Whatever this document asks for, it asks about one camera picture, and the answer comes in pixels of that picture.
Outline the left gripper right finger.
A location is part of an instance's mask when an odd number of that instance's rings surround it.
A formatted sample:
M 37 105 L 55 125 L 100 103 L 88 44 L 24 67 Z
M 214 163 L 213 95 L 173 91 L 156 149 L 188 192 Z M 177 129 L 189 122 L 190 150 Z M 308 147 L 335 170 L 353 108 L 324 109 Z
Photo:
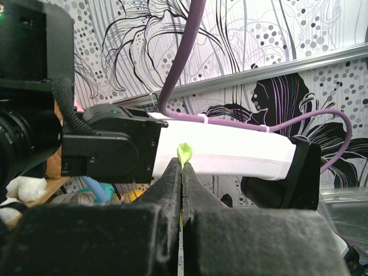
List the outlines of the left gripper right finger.
M 316 212 L 230 208 L 182 171 L 185 275 L 348 275 L 333 232 Z

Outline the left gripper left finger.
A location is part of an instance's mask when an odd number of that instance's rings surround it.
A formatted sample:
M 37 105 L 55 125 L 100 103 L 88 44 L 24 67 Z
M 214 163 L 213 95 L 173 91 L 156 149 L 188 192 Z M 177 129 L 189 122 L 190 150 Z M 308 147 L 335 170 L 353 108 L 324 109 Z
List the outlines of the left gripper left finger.
M 30 208 L 1 251 L 2 275 L 177 275 L 181 166 L 130 204 Z

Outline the blue floor mop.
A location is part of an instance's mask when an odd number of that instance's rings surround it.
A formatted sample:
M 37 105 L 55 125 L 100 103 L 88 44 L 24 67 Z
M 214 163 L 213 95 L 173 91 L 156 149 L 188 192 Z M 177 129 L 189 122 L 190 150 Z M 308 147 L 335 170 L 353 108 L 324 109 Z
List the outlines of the blue floor mop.
M 106 203 L 108 201 L 108 197 L 98 181 L 87 176 L 81 178 L 101 203 Z

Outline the green trash bag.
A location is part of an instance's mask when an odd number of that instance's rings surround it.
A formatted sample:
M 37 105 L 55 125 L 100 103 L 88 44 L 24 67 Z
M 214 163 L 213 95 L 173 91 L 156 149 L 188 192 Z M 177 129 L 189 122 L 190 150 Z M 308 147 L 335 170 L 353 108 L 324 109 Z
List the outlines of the green trash bag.
M 177 159 L 182 169 L 193 155 L 193 149 L 188 143 L 180 143 L 177 147 Z

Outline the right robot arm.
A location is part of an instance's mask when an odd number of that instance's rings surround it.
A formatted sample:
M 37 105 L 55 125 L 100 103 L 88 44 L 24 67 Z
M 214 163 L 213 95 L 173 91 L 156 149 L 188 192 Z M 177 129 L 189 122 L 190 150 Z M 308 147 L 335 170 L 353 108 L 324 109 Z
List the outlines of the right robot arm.
M 320 147 L 305 139 L 112 104 L 77 112 L 72 31 L 56 5 L 1 2 L 1 188 L 42 177 L 36 168 L 57 151 L 62 175 L 110 183 L 148 183 L 176 158 L 183 171 L 241 175 L 258 207 L 317 208 Z

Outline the yellow plush toy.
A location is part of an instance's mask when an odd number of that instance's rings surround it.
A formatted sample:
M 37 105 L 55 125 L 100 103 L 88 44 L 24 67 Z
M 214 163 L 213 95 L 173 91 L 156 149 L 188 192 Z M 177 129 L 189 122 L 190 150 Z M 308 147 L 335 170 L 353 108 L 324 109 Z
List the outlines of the yellow plush toy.
M 123 204 L 129 204 L 131 202 L 133 202 L 134 200 L 138 199 L 144 192 L 142 190 L 131 190 L 128 191 L 127 193 L 124 193 L 121 196 L 121 202 Z

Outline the teal folded cloth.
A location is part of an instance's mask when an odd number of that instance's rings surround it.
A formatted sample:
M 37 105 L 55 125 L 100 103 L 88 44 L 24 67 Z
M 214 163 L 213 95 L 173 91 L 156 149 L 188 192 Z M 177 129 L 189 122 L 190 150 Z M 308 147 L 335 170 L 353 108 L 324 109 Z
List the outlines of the teal folded cloth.
M 109 183 L 101 183 L 101 187 L 102 187 L 103 192 L 105 193 L 106 198 L 108 199 L 108 201 L 111 201 L 114 197 L 114 194 L 115 194 L 114 187 Z

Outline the wooden shelf rack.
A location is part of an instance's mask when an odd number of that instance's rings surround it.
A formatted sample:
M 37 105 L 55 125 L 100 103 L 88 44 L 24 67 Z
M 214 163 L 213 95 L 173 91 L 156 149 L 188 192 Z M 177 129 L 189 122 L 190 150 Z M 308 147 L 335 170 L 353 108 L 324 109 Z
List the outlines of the wooden shelf rack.
M 43 204 L 47 202 L 67 181 L 69 180 L 69 177 L 62 177 L 60 179 L 46 179 L 47 181 L 47 188 L 45 194 L 37 201 L 25 203 L 23 205 L 27 206 L 28 208 L 31 208 L 35 205 Z M 20 218 L 20 215 L 10 224 L 7 224 L 9 226 L 14 226 L 17 222 L 17 220 Z

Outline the brown teddy bear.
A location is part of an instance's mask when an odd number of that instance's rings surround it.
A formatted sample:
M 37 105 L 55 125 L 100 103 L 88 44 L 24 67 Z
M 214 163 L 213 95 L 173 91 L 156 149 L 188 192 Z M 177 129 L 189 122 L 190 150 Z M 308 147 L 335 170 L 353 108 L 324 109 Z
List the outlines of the brown teddy bear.
M 56 102 L 54 104 L 54 112 L 57 118 L 59 119 L 60 123 L 62 124 L 63 116 Z M 60 179 L 62 177 L 61 169 L 62 169 L 62 148 L 60 147 L 58 151 L 47 160 L 47 170 L 45 174 L 49 179 Z

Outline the white husky plush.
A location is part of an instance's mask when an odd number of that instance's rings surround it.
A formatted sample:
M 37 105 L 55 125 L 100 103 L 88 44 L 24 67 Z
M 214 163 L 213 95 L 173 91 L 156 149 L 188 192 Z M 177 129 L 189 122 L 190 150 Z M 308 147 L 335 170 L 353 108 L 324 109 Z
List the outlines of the white husky plush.
M 1 206 L 37 201 L 45 194 L 46 188 L 45 178 L 17 177 L 6 186 L 7 193 L 5 200 L 1 200 Z M 20 214 L 20 211 L 10 207 L 1 208 L 1 220 L 5 224 L 12 223 Z

